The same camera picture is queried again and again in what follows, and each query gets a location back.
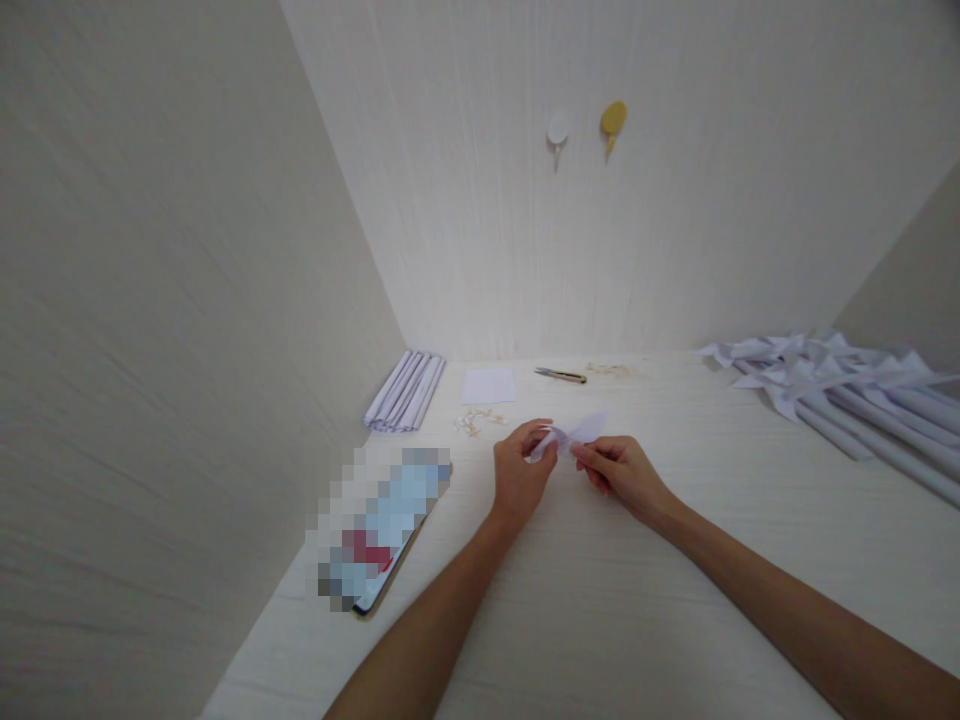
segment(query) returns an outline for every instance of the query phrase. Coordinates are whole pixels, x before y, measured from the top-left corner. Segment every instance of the paper craft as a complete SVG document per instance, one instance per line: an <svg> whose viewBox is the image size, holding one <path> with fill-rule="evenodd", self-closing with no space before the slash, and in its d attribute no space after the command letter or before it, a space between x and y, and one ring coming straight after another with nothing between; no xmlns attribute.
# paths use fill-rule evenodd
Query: paper craft
<svg viewBox="0 0 960 720"><path fill-rule="evenodd" d="M960 508L960 407L931 389L954 376L931 372L912 348L853 347L831 330L716 343L699 353L736 367L744 377L734 387L763 390L777 412L855 460L880 457Z"/></svg>
<svg viewBox="0 0 960 720"><path fill-rule="evenodd" d="M445 365L439 355L407 350L363 416L363 424L378 432L419 430Z"/></svg>
<svg viewBox="0 0 960 720"><path fill-rule="evenodd" d="M498 402L514 402L517 386L510 368L467 370L463 376L464 405L491 405Z"/></svg>
<svg viewBox="0 0 960 720"><path fill-rule="evenodd" d="M543 457L543 453L546 452L547 446L554 440L557 441L557 455L572 457L570 454L570 444L575 442L580 444L593 442L603 434L603 426L606 422L607 411L600 410L589 416L574 430L569 432L556 425L548 425L547 427L550 428L550 432L547 433L547 436L541 440L533 449L533 452L530 453L530 460L533 462L540 460L540 458Z"/></svg>

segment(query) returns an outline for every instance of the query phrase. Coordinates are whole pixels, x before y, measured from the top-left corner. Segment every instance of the square paper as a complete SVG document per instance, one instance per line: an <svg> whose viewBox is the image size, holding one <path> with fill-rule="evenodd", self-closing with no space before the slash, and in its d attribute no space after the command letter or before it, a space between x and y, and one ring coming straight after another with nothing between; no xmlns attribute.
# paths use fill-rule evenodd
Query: square paper
<svg viewBox="0 0 960 720"><path fill-rule="evenodd" d="M464 405L489 405L498 402L514 402L517 386L510 368L467 370L463 377Z"/></svg>

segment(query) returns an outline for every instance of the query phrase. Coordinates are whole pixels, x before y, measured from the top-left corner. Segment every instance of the textured wall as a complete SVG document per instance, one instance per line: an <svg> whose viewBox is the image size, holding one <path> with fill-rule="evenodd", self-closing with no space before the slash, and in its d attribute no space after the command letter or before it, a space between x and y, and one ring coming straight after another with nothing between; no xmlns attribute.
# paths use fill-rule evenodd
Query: textured wall
<svg viewBox="0 0 960 720"><path fill-rule="evenodd" d="M279 5L3 3L0 48L0 715L193 717L399 329Z"/></svg>
<svg viewBox="0 0 960 720"><path fill-rule="evenodd" d="M840 314L837 327L864 345L908 343L933 368L960 370L960 162Z"/></svg>
<svg viewBox="0 0 960 720"><path fill-rule="evenodd" d="M282 4L404 337L451 358L830 322L960 152L946 0Z"/></svg>

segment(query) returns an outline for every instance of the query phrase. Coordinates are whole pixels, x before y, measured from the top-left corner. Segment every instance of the scissors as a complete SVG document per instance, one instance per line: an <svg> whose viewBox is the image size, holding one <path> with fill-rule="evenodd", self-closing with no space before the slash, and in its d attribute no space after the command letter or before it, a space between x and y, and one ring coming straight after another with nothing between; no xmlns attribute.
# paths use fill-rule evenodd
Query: scissors
<svg viewBox="0 0 960 720"><path fill-rule="evenodd" d="M551 370L550 368L537 368L534 370L535 373L540 375L546 375L547 377L555 377L558 380L566 380L567 382L575 382L583 385L587 378L583 375L577 375L576 373L565 373L562 370Z"/></svg>

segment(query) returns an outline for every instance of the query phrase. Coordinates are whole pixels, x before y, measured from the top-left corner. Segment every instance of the right hand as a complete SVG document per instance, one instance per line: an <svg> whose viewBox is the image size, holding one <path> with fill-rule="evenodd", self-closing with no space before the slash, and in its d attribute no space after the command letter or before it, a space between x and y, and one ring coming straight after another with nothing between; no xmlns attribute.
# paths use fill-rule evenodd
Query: right hand
<svg viewBox="0 0 960 720"><path fill-rule="evenodd" d="M577 458L577 470L586 470L590 482L604 497L613 492L640 522L649 525L682 507L636 439L626 435L602 437L586 445L575 443L570 450Z"/></svg>

